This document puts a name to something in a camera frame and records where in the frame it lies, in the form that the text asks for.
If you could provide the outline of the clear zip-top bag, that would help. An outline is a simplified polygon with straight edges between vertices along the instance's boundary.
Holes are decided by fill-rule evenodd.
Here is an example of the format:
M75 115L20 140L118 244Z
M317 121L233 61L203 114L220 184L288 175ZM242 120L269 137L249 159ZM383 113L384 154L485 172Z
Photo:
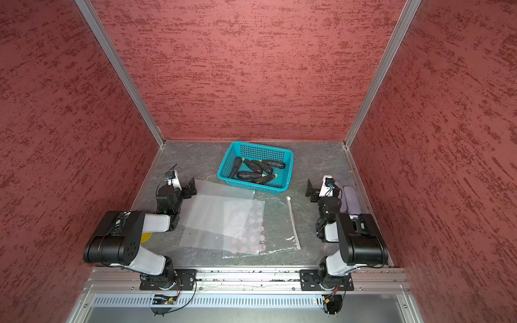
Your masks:
M195 180L197 195L183 202L180 245L223 250L224 238L241 238L254 199L254 191Z

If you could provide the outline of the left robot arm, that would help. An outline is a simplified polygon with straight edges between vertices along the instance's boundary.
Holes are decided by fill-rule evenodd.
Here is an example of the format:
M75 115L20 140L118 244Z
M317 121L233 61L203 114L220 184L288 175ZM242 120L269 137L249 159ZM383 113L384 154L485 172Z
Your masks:
M175 269L172 259L141 245L144 234L175 231L185 199L197 194L195 179L180 187L168 184L156 191L158 209L145 211L108 211L83 251L83 261L119 267L139 273L141 291L183 292L195 287L196 270Z

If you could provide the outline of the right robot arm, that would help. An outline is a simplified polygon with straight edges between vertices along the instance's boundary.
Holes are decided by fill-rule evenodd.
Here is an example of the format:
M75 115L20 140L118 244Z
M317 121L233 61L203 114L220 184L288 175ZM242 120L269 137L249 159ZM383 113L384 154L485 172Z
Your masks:
M325 256L316 271L301 271L303 290L351 287L351 274L359 269L388 265L389 252L374 217L362 213L355 189L342 186L332 176L324 176L320 188L307 182L305 196L318 205L316 237L338 244L339 250Z

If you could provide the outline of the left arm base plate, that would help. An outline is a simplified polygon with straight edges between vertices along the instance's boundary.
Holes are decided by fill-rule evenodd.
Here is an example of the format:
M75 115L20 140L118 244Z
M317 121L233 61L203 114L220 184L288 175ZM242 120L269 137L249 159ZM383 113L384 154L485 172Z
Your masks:
M197 278L195 269L173 269L167 275L150 276L140 274L140 291L192 291Z

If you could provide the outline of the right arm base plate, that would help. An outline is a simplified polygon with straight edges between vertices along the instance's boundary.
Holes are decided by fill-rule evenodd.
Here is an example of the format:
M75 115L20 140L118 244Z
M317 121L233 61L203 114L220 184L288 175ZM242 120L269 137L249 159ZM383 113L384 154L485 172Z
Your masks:
M339 292L351 292L354 290L354 283L350 275L334 277L323 274L320 270L310 269L300 270L299 275L301 290L305 292L333 291L334 289Z

